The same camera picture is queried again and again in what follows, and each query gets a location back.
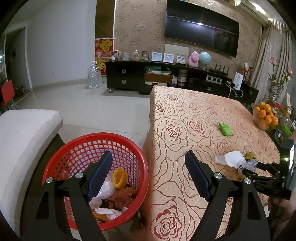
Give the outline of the white tissue paper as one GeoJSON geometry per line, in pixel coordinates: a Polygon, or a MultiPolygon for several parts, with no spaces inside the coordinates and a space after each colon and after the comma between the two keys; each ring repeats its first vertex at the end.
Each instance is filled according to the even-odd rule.
{"type": "Polygon", "coordinates": [[[226,153],[223,156],[217,156],[215,158],[215,163],[238,169],[241,165],[246,163],[246,160],[241,152],[232,151],[226,153]]]}

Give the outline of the glass vase with roses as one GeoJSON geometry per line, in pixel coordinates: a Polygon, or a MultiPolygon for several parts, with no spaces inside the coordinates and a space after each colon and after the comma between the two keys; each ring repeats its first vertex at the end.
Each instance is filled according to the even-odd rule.
{"type": "Polygon", "coordinates": [[[278,61],[274,56],[271,56],[269,62],[271,63],[273,69],[272,73],[268,74],[269,86],[267,87],[267,103],[275,105],[278,103],[285,86],[289,84],[293,76],[293,69],[290,66],[287,66],[283,74],[277,77],[275,71],[276,68],[279,68],[278,61]]]}

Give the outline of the red festive wall poster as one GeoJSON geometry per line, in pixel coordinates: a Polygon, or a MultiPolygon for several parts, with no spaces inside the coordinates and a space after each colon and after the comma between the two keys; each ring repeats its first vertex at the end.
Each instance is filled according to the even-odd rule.
{"type": "Polygon", "coordinates": [[[114,50],[114,38],[98,38],[95,44],[95,61],[102,76],[106,76],[106,63],[111,61],[111,52],[114,50]]]}

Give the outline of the red plastic trash basket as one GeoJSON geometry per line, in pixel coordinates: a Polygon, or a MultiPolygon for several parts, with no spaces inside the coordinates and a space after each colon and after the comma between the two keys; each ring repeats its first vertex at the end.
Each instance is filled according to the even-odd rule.
{"type": "Polygon", "coordinates": [[[130,221],[142,205],[149,185],[148,164],[141,149],[131,140],[114,133],[92,133],[78,137],[61,147],[48,162],[43,180],[71,179],[82,173],[88,199],[97,196],[109,171],[121,168],[127,173],[127,185],[137,191],[123,217],[99,223],[102,231],[130,221]]]}

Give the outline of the beige window curtain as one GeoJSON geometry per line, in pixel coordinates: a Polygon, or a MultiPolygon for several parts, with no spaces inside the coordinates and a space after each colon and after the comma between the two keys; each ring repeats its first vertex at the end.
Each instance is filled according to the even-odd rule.
{"type": "Polygon", "coordinates": [[[276,85],[283,80],[287,67],[292,66],[293,35],[284,21],[272,20],[263,30],[250,84],[259,91],[255,103],[268,93],[269,79],[274,75],[276,85]]]}

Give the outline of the wall mounted black television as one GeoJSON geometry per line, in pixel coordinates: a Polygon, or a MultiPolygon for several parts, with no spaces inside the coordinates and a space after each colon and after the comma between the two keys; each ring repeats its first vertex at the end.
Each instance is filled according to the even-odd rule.
{"type": "Polygon", "coordinates": [[[202,6],[185,1],[167,1],[164,37],[236,57],[239,23],[202,6]]]}

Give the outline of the large clear water jug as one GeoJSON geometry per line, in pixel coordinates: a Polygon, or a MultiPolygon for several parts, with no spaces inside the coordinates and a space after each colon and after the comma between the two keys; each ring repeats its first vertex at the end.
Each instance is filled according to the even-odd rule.
{"type": "Polygon", "coordinates": [[[92,61],[90,63],[87,75],[89,89],[99,88],[102,86],[102,75],[101,70],[97,65],[97,61],[92,61]]]}

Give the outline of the red chair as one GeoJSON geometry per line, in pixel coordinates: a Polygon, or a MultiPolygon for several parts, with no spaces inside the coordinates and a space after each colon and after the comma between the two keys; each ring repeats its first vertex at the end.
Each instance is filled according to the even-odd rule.
{"type": "Polygon", "coordinates": [[[3,84],[1,87],[1,108],[5,108],[9,103],[12,103],[12,106],[18,108],[17,104],[13,101],[15,96],[14,86],[12,80],[9,80],[3,84]]]}

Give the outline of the brown paper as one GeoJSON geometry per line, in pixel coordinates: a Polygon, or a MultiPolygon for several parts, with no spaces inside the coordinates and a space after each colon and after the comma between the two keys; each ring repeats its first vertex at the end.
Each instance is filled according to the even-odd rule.
{"type": "Polygon", "coordinates": [[[137,196],[137,190],[133,187],[125,187],[117,190],[111,197],[102,201],[102,208],[122,210],[128,208],[137,196]]]}

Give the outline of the silver white wrapper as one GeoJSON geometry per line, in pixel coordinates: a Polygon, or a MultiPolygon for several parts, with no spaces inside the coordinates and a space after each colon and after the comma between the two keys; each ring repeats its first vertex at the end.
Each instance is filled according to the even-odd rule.
{"type": "Polygon", "coordinates": [[[255,159],[251,159],[251,160],[246,161],[245,163],[243,163],[242,165],[240,165],[238,167],[238,169],[237,169],[238,174],[240,176],[243,176],[243,173],[242,173],[243,169],[248,169],[249,171],[255,172],[255,168],[256,168],[257,164],[258,164],[258,161],[255,159]]]}

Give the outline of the black tv cabinet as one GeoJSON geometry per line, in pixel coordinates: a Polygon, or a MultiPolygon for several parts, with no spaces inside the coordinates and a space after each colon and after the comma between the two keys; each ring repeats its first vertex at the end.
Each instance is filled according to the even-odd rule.
{"type": "Polygon", "coordinates": [[[246,82],[235,89],[234,80],[226,73],[182,64],[140,61],[110,61],[106,63],[107,88],[137,91],[149,95],[154,85],[177,87],[236,99],[243,104],[256,101],[259,91],[246,82]]]}

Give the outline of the white cushioned bench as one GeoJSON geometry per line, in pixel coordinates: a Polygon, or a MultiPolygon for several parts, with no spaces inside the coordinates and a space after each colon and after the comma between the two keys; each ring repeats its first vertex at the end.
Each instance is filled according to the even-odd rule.
{"type": "Polygon", "coordinates": [[[16,109],[1,115],[1,212],[16,235],[32,174],[62,126],[55,110],[16,109]]]}

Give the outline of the blue globe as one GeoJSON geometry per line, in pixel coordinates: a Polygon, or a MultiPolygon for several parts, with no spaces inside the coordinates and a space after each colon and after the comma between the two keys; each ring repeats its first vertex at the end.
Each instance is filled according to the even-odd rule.
{"type": "Polygon", "coordinates": [[[203,66],[207,66],[211,63],[211,55],[207,52],[202,51],[199,55],[199,63],[203,66]]]}

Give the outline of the green snack wrapper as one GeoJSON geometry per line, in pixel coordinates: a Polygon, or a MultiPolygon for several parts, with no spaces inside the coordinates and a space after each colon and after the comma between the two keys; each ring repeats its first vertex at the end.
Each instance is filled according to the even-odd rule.
{"type": "Polygon", "coordinates": [[[224,136],[233,136],[231,128],[227,124],[218,123],[218,125],[224,136]]]}

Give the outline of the rose pattern tablecloth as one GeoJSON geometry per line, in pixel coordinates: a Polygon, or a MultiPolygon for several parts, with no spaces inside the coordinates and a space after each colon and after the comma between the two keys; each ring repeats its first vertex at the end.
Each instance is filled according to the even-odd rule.
{"type": "Polygon", "coordinates": [[[238,101],[192,90],[154,86],[150,129],[142,151],[149,165],[149,189],[143,203],[146,224],[132,231],[134,240],[189,240],[207,202],[200,197],[185,166],[193,151],[214,172],[238,180],[236,169],[215,163],[228,152],[253,152],[262,163],[279,162],[280,154],[252,114],[238,101]],[[224,136],[218,123],[233,136],[224,136]]]}

